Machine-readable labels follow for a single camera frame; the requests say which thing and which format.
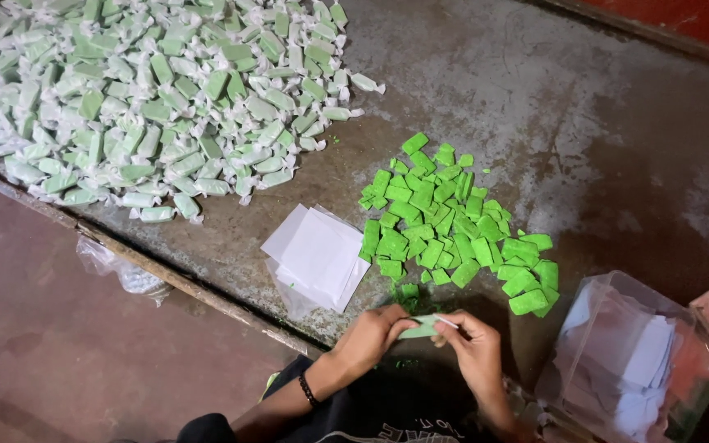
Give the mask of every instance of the concrete floor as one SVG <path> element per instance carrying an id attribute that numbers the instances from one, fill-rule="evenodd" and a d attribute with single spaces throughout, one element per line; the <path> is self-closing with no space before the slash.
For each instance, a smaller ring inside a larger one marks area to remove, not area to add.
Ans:
<path id="1" fill-rule="evenodd" d="M 0 196 L 0 441 L 174 438 L 240 415 L 295 357 L 178 291 L 156 308 L 86 274 L 76 240 Z"/>

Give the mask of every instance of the hand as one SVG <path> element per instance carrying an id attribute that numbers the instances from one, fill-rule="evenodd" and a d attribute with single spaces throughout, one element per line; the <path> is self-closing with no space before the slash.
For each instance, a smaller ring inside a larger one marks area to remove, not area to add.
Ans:
<path id="1" fill-rule="evenodd" d="M 329 353 L 348 383 L 379 363 L 400 333 L 418 327 L 418 323 L 408 317 L 399 304 L 360 314 Z"/>
<path id="2" fill-rule="evenodd" d="M 434 324 L 440 336 L 432 337 L 437 347 L 451 344 L 458 357 L 458 367 L 469 389 L 478 399 L 494 398 L 504 395 L 502 383 L 502 364 L 499 355 L 499 333 L 466 311 L 453 314 L 438 314 L 459 326 L 451 327 L 444 322 Z M 461 335 L 467 333 L 469 338 Z"/>

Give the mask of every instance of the black beaded bracelet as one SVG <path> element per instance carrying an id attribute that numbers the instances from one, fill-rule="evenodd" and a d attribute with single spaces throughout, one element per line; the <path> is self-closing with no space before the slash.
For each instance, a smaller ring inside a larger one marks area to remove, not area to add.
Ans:
<path id="1" fill-rule="evenodd" d="M 310 403 L 311 408 L 316 408 L 319 406 L 319 400 L 316 400 L 316 397 L 313 396 L 313 393 L 310 392 L 310 388 L 308 387 L 308 381 L 305 379 L 305 371 L 302 372 L 300 375 L 300 387 L 302 388 L 302 391 L 306 394 L 306 398 L 308 399 L 308 403 Z"/>

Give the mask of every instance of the person's right hand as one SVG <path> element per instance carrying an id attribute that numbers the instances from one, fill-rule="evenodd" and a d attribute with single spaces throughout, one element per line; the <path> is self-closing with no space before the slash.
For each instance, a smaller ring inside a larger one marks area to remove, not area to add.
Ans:
<path id="1" fill-rule="evenodd" d="M 504 395 L 499 333 L 466 311 L 438 314 L 459 329 L 444 322 L 434 324 L 439 335 L 451 344 L 458 356 L 458 367 L 478 401 Z M 440 345 L 440 338 L 435 340 Z"/>

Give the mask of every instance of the person's left hand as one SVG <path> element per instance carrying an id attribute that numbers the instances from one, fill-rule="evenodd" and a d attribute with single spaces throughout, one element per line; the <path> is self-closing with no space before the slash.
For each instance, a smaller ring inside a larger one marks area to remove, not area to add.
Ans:
<path id="1" fill-rule="evenodd" d="M 403 331 L 418 327 L 399 304 L 363 312 L 338 340 L 330 356 L 352 382 L 373 368 Z"/>

